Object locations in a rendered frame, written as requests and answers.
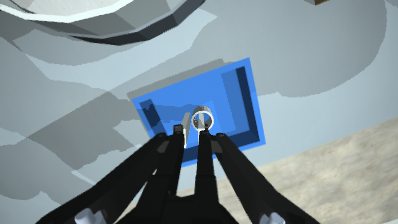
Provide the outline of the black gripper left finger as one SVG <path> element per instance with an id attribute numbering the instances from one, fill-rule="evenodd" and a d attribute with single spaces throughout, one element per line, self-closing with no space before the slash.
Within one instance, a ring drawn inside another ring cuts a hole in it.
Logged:
<path id="1" fill-rule="evenodd" d="M 146 182 L 125 224 L 160 224 L 168 193 L 177 194 L 189 131 L 190 113 L 185 113 L 172 135 L 156 134 L 93 187 L 35 224 L 114 224 Z"/>

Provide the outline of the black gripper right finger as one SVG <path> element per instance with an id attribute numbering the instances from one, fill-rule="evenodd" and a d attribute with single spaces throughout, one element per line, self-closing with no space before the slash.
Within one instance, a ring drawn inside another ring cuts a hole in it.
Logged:
<path id="1" fill-rule="evenodd" d="M 191 224 L 222 224 L 212 151 L 252 224 L 320 224 L 280 194 L 225 133 L 210 134 L 203 113 Z"/>

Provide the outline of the blue open crate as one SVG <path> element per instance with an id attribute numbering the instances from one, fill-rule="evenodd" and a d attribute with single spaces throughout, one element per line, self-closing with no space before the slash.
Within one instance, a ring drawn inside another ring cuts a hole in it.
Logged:
<path id="1" fill-rule="evenodd" d="M 241 151 L 266 144 L 253 73 L 241 60 L 131 100 L 151 138 L 172 135 L 173 126 L 190 113 L 181 167 L 197 164 L 198 131 L 191 119 L 200 105 L 212 112 L 210 134 L 225 133 Z"/>

